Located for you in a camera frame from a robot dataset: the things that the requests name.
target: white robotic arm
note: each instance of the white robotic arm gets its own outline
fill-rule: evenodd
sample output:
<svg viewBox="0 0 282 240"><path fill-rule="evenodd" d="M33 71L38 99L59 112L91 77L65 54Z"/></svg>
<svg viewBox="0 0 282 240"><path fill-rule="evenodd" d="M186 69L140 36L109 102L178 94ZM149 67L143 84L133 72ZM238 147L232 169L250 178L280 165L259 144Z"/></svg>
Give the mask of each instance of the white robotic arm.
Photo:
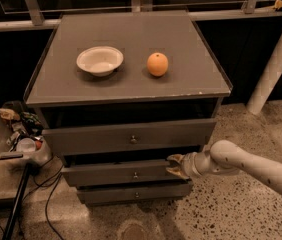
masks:
<svg viewBox="0 0 282 240"><path fill-rule="evenodd" d="M167 171L183 179L231 175L242 170L282 195L282 164L250 154L227 140L214 143L209 151L172 155L168 160L171 167Z"/></svg>

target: gray cabinet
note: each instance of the gray cabinet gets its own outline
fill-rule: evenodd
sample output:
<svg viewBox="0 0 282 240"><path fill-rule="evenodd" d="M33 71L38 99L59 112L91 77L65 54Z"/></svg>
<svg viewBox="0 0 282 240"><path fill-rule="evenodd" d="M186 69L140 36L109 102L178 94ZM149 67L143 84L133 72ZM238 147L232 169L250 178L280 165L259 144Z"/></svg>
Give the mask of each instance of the gray cabinet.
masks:
<svg viewBox="0 0 282 240"><path fill-rule="evenodd" d="M76 66L79 53L113 46L124 54L111 75ZM169 59L152 77L154 51ZM180 198L190 181L166 172L166 157L208 143L231 84L183 11L64 15L26 90L63 176L87 205Z"/></svg>

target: speckled floor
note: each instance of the speckled floor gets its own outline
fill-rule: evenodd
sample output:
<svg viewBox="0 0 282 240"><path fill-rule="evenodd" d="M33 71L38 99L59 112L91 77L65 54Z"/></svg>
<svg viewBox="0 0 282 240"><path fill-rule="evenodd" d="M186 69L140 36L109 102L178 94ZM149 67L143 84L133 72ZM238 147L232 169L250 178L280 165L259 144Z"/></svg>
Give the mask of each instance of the speckled floor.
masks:
<svg viewBox="0 0 282 240"><path fill-rule="evenodd" d="M266 104L260 116L243 104L222 106L206 148L220 139L247 151L282 162L282 101ZM57 158L37 176L43 181L61 165ZM0 198L15 193L20 173L0 164ZM28 189L34 183L30 179ZM23 204L25 239L59 239L46 222L45 204L51 189L38 190ZM282 197L245 173L208 176L194 182L182 200L155 200L87 208L64 179L49 203L49 218L64 239L282 239ZM0 211L5 225L8 211ZM16 224L13 239L22 239Z"/></svg>

